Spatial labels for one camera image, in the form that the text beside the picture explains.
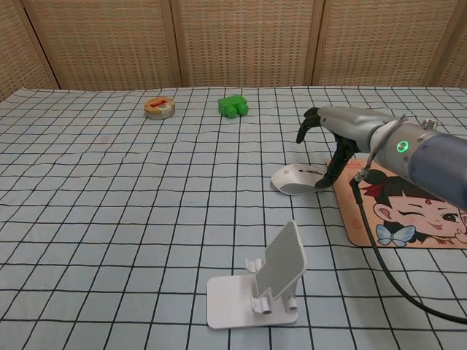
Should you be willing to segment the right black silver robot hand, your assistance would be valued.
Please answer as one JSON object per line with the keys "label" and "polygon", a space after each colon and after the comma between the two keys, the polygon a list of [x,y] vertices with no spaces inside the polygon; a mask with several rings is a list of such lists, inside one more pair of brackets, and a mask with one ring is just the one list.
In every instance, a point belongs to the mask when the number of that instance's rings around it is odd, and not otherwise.
{"label": "right black silver robot hand", "polygon": [[311,128],[322,127],[330,131],[336,141],[336,151],[323,178],[316,182],[317,189],[330,187],[339,178],[354,154],[370,152],[371,137],[394,118],[375,111],[347,106],[312,107],[304,113],[296,142],[300,144]]}

